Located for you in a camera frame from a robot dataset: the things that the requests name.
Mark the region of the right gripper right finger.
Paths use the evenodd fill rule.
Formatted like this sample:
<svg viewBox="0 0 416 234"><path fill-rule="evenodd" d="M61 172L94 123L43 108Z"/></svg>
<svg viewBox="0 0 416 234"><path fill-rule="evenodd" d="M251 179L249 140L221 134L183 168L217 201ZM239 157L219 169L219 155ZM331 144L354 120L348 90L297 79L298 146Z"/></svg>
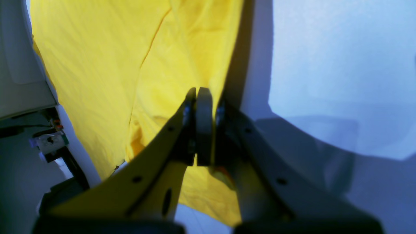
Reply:
<svg viewBox="0 0 416 234"><path fill-rule="evenodd" d="M235 186L238 228L380 228L370 214L313 185L272 149L247 116L208 88L196 96L198 166L225 169Z"/></svg>

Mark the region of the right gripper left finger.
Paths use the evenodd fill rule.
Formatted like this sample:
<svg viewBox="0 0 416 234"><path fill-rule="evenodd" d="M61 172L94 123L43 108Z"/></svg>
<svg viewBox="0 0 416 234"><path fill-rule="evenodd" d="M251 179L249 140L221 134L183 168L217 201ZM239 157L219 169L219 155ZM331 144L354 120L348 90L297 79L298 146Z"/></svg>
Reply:
<svg viewBox="0 0 416 234"><path fill-rule="evenodd" d="M41 220L162 220L172 216L196 154L196 88L153 140L122 170L62 203Z"/></svg>

